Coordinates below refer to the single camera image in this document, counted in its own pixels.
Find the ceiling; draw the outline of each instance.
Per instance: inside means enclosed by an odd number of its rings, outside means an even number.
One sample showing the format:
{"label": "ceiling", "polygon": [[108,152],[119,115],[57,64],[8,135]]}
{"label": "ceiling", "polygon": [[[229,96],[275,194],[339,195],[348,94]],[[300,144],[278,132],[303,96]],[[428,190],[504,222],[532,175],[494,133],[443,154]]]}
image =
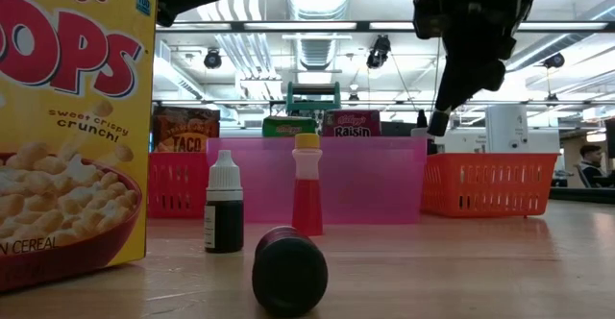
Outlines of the ceiling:
{"label": "ceiling", "polygon": [[[222,11],[229,6],[232,20],[245,20],[246,9],[238,11],[236,0],[223,1],[216,4]],[[286,0],[258,0],[258,6],[264,20],[288,20]],[[615,7],[615,0],[534,0],[529,20],[533,21],[587,21],[596,13],[596,9]],[[346,18],[349,20],[409,20],[413,15],[412,0],[350,0]],[[196,10],[186,12],[178,21],[204,21]],[[297,82],[297,61],[293,40],[283,39],[282,34],[265,34],[271,53],[271,59],[276,72],[280,75],[283,87],[289,81]],[[430,101],[437,88],[438,79],[444,67],[445,52],[438,39],[420,40],[413,33],[390,34],[392,51],[389,60],[378,70],[368,72],[365,65],[366,54],[373,45],[378,34],[352,33],[350,39],[337,40],[338,47],[334,61],[328,68],[335,71],[331,78],[340,82],[343,97],[349,94],[350,85],[358,86],[357,92],[361,100],[391,100],[414,99]],[[537,47],[548,40],[559,37],[558,34],[519,33],[516,53],[524,49]],[[240,41],[247,43],[245,35],[239,36]],[[158,34],[158,40],[164,41],[171,49],[171,62],[180,68],[208,97],[216,99],[242,99],[242,90],[238,89],[235,68],[221,50],[222,66],[217,69],[206,69],[203,60],[208,48],[219,48],[213,34]],[[561,54],[566,62],[558,69],[549,73],[544,67],[531,65],[522,70],[506,75],[506,81],[500,92],[482,92],[475,96],[479,100],[527,100],[544,99],[547,91],[559,92],[560,100],[585,100],[600,94],[601,99],[611,99],[608,92],[615,93],[615,75],[604,75],[602,80],[592,84],[591,80],[608,71],[615,70],[615,34],[595,34],[586,37],[564,50]],[[155,81],[155,99],[186,99],[188,96],[178,92],[175,86],[165,81]],[[566,117],[581,111],[583,107],[566,107],[550,112],[555,117]],[[397,118],[413,119],[415,114],[409,113]],[[480,109],[472,109],[465,113],[470,118],[482,116]]]}

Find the cereal bowl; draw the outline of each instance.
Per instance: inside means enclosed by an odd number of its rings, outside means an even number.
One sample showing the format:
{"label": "cereal bowl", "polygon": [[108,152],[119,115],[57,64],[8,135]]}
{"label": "cereal bowl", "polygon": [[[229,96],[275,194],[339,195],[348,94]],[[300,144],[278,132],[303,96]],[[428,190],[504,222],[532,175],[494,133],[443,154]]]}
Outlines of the cereal bowl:
{"label": "cereal bowl", "polygon": [[[0,160],[6,162],[13,154],[0,153]],[[24,238],[21,243],[29,241],[27,253],[5,255],[0,251],[0,291],[14,288],[17,285],[28,285],[35,282],[46,282],[55,279],[80,274],[93,269],[107,266],[122,249],[130,236],[142,207],[142,193],[136,182],[121,172],[96,163],[92,160],[81,160],[83,165],[94,165],[104,174],[112,173],[119,183],[135,195],[135,205],[127,217],[117,225],[74,243],[49,249],[37,248],[37,243]]]}

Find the table surface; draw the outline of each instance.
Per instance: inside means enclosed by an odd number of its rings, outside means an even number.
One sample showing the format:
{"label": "table surface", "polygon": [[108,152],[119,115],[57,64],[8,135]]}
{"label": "table surface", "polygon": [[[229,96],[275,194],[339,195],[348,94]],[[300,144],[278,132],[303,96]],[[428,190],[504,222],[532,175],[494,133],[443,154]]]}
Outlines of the table surface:
{"label": "table surface", "polygon": [[[147,258],[0,297],[0,318],[266,318],[250,285],[270,226],[206,255],[198,221],[151,220]],[[551,202],[541,218],[328,226],[330,283],[309,318],[611,319],[615,207]]]}

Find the orange plastic basket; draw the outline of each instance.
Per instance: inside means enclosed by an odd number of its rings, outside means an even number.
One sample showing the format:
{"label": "orange plastic basket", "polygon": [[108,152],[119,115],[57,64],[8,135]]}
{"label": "orange plastic basket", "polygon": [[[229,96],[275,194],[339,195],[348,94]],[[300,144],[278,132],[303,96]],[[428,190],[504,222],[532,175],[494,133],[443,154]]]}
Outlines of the orange plastic basket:
{"label": "orange plastic basket", "polygon": [[421,210],[447,217],[540,215],[557,154],[428,156]]}

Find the person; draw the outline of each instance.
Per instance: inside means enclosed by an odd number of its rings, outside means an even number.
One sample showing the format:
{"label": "person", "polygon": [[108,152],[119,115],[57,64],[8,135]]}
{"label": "person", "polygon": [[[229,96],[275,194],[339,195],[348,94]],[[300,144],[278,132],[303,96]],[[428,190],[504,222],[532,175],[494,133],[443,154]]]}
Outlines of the person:
{"label": "person", "polygon": [[615,185],[615,173],[606,176],[602,169],[603,149],[598,145],[584,145],[580,148],[583,160],[580,171],[592,188],[611,187]]}

